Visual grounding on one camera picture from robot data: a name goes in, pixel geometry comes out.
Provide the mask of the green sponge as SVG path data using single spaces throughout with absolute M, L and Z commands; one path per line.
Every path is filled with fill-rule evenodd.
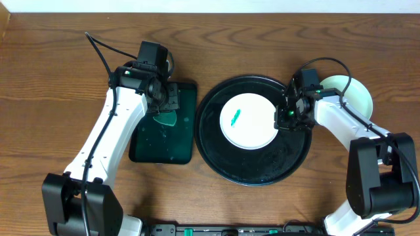
M 153 119 L 161 125 L 173 127 L 177 122 L 177 113 L 175 110 L 170 112 L 161 112 L 158 115 L 153 116 Z

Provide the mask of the white plate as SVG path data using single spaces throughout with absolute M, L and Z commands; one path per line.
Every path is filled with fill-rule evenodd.
M 264 96 L 243 93 L 232 97 L 222 107 L 219 123 L 224 137 L 234 146 L 254 150 L 275 139 L 275 107 Z

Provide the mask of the mint plate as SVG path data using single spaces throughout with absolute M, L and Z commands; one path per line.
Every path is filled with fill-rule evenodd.
M 339 91 L 343 91 L 345 86 L 348 83 L 348 76 L 347 75 L 332 75 L 330 77 L 325 78 L 320 82 L 320 84 L 325 89 L 338 89 Z M 350 105 L 356 109 L 359 113 L 361 101 L 363 99 L 372 99 L 371 94 L 369 93 L 368 89 L 361 84 L 358 80 L 352 78 L 348 89 L 346 90 L 344 97 L 348 100 Z
M 372 99 L 363 99 L 360 105 L 361 114 L 370 119 L 373 114 L 373 100 Z

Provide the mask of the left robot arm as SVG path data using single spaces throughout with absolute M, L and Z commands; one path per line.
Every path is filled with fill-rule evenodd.
M 140 235 L 142 220 L 124 213 L 113 192 L 123 152 L 147 113 L 179 108 L 173 68 L 120 66 L 89 137 L 62 174 L 41 186 L 51 235 Z

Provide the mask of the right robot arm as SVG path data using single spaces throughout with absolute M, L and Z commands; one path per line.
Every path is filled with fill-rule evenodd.
M 408 224 L 419 216 L 415 148 L 354 109 L 336 89 L 287 91 L 276 107 L 276 129 L 325 127 L 348 150 L 346 201 L 324 218 L 328 235 L 361 235 L 379 222 Z

